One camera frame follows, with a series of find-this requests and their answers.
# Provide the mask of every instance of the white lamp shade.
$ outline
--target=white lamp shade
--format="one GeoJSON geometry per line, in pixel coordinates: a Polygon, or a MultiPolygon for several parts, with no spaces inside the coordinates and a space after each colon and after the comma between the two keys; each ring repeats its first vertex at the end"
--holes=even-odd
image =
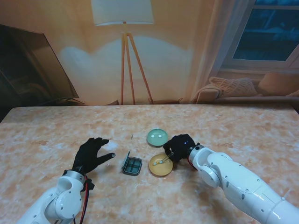
{"type": "Polygon", "coordinates": [[[150,0],[92,0],[96,26],[111,24],[153,24],[150,0]]]}

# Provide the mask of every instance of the red cable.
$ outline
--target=red cable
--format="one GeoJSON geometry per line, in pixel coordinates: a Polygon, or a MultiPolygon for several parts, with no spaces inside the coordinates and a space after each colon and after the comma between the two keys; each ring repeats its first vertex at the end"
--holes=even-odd
{"type": "Polygon", "coordinates": [[[197,170],[197,169],[193,166],[193,164],[191,163],[191,161],[189,160],[189,157],[187,157],[187,160],[188,160],[188,163],[189,163],[195,170],[197,170]]]}
{"type": "Polygon", "coordinates": [[[87,200],[87,176],[85,176],[85,199],[84,199],[84,204],[83,204],[83,209],[82,209],[82,214],[81,214],[81,219],[80,219],[80,222],[79,224],[82,224],[83,222],[83,215],[84,215],[84,210],[86,209],[86,200],[87,200]]]}

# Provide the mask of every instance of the wire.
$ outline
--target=wire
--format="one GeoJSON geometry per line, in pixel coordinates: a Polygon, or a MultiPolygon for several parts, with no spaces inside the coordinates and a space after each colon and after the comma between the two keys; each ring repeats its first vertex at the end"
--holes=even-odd
{"type": "Polygon", "coordinates": [[[187,157],[187,160],[188,160],[188,163],[189,163],[195,170],[197,170],[197,169],[193,166],[193,164],[191,163],[189,157],[187,157]]]}
{"type": "Polygon", "coordinates": [[[87,208],[87,203],[88,203],[88,197],[89,197],[89,190],[88,190],[88,182],[87,182],[87,176],[85,177],[85,199],[84,199],[84,204],[83,204],[83,210],[82,210],[82,215],[81,215],[81,219],[80,219],[80,223],[83,223],[83,219],[85,216],[85,212],[86,212],[86,208],[87,208]]]}

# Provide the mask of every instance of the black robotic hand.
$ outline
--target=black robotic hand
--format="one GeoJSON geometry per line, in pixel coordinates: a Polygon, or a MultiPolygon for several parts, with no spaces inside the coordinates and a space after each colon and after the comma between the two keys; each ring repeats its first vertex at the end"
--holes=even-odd
{"type": "Polygon", "coordinates": [[[167,155],[173,152],[173,155],[169,158],[174,162],[187,159],[191,147],[195,147],[195,142],[188,134],[176,135],[163,145],[167,155]]]}
{"type": "Polygon", "coordinates": [[[73,170],[87,174],[97,168],[98,165],[115,157],[115,153],[97,157],[99,149],[107,144],[109,140],[102,138],[90,138],[86,143],[80,146],[73,164],[73,170]]]}

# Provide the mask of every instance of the sofa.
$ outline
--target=sofa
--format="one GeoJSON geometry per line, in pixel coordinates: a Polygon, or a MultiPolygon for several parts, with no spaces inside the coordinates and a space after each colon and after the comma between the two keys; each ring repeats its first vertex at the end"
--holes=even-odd
{"type": "Polygon", "coordinates": [[[201,88],[194,95],[194,104],[202,103],[289,103],[299,105],[299,74],[267,73],[262,80],[247,81],[252,83],[255,93],[246,96],[223,94],[223,85],[213,83],[215,77],[209,79],[210,84],[201,88]]]}

